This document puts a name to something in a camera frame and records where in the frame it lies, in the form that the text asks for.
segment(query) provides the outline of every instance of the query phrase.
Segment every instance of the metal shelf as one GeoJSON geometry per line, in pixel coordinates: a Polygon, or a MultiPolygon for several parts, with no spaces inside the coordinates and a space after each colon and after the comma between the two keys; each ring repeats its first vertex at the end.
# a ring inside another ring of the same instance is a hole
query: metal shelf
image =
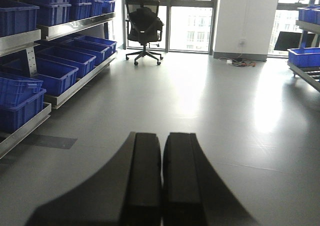
{"type": "Polygon", "coordinates": [[[41,30],[0,37],[0,57],[36,46],[34,41],[41,39],[41,30]]]}
{"type": "Polygon", "coordinates": [[[39,125],[46,121],[51,112],[51,104],[43,103],[43,110],[36,114],[32,119],[26,122],[18,130],[12,134],[1,132],[1,137],[5,138],[0,141],[0,159],[10,152],[17,144],[19,144],[24,138],[31,134],[39,125]]]}
{"type": "Polygon", "coordinates": [[[109,22],[113,20],[115,16],[116,13],[111,12],[54,26],[37,25],[37,28],[41,29],[41,39],[50,41],[109,22]]]}
{"type": "Polygon", "coordinates": [[[59,96],[52,96],[45,94],[44,101],[51,103],[53,109],[60,108],[67,100],[69,100],[76,92],[78,92],[83,86],[85,86],[90,80],[92,80],[97,74],[99,74],[104,68],[109,66],[109,64],[117,57],[118,52],[115,52],[101,64],[96,66],[91,72],[86,76],[79,79],[73,86],[62,93],[59,96]]]}
{"type": "Polygon", "coordinates": [[[291,62],[288,62],[288,65],[294,75],[299,75],[304,81],[320,92],[320,82],[316,81],[316,79],[320,78],[320,67],[299,68],[291,62]]]}
{"type": "Polygon", "coordinates": [[[316,35],[320,35],[320,25],[319,24],[297,20],[297,21],[295,21],[295,25],[299,26],[299,28],[304,31],[308,31],[308,32],[314,33],[316,35]]]}

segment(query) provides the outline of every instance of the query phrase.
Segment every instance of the black office chair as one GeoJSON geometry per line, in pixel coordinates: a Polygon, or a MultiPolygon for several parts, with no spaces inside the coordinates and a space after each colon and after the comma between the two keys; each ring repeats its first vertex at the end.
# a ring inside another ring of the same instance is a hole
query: black office chair
{"type": "Polygon", "coordinates": [[[144,56],[149,56],[157,60],[157,65],[161,62],[154,55],[159,55],[160,60],[163,59],[161,53],[147,51],[147,44],[150,42],[160,42],[162,40],[163,23],[158,18],[159,1],[157,0],[126,0],[126,8],[128,19],[131,25],[130,33],[127,27],[128,40],[139,42],[143,46],[142,51],[128,53],[128,56],[138,55],[134,59],[134,65],[138,65],[137,60],[144,56]]]}

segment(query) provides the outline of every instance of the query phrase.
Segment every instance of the cable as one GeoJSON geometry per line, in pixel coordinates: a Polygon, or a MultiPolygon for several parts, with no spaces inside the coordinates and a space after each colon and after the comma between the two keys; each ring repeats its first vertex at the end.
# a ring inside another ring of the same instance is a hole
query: cable
{"type": "Polygon", "coordinates": [[[228,57],[220,57],[218,60],[220,61],[231,61],[231,65],[235,67],[246,67],[246,66],[256,66],[256,62],[247,58],[242,58],[242,54],[235,58],[228,58],[228,57]]]}

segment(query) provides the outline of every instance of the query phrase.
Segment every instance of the shelf bracket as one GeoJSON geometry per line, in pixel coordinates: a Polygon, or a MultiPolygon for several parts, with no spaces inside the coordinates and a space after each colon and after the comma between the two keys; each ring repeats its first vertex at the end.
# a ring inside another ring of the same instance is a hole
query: shelf bracket
{"type": "Polygon", "coordinates": [[[26,58],[28,61],[28,68],[30,77],[37,74],[37,64],[36,64],[36,57],[35,57],[35,50],[34,47],[28,47],[25,49],[26,51],[26,58]]]}

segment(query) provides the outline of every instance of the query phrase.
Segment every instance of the white wall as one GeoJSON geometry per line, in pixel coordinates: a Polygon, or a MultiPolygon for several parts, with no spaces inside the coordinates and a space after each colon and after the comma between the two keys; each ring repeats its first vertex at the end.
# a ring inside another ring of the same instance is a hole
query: white wall
{"type": "Polygon", "coordinates": [[[278,0],[219,0],[213,52],[267,55],[278,0]],[[240,39],[245,39],[243,47],[240,39]]]}

